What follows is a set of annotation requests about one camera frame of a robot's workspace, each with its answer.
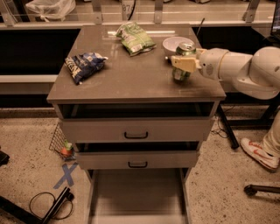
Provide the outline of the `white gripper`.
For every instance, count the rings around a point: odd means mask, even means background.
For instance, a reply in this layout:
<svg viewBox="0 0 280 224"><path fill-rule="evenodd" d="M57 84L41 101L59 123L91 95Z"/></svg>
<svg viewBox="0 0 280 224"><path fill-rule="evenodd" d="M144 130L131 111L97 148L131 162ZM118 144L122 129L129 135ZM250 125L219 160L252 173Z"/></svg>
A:
<svg viewBox="0 0 280 224"><path fill-rule="evenodd" d="M193 73L199 69L200 74L205 78L218 80L220 78L221 62L227 53L227 49L213 48L206 50L198 48L196 50L197 59L186 56L172 56L171 64L188 73Z"/></svg>

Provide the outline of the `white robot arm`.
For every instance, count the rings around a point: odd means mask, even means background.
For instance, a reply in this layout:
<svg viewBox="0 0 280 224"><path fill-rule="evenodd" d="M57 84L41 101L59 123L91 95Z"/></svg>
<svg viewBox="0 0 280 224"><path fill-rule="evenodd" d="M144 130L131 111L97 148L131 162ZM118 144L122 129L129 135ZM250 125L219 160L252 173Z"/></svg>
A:
<svg viewBox="0 0 280 224"><path fill-rule="evenodd" d="M196 54L172 56L174 67L211 80L223 81L238 92L269 100L280 92L280 49L266 46L254 55L227 49L198 49Z"/></svg>

